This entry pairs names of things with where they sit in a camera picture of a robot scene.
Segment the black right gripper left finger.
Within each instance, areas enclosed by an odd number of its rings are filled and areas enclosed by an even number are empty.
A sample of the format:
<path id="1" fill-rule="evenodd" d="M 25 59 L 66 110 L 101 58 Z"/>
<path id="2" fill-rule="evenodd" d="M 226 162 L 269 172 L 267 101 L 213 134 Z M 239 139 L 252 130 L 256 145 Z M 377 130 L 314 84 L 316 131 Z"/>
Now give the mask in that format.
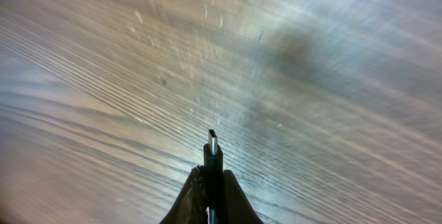
<path id="1" fill-rule="evenodd" d="M 207 190 L 203 166 L 192 168 L 175 202 L 160 224 L 207 223 Z"/>

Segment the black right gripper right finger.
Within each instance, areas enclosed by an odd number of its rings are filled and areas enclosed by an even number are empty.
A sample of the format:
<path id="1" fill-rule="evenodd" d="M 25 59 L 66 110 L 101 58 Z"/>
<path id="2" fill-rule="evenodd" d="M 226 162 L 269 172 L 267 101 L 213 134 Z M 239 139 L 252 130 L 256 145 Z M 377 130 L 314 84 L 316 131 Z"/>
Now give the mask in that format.
<path id="1" fill-rule="evenodd" d="M 224 170 L 222 223 L 263 224 L 231 170 Z"/>

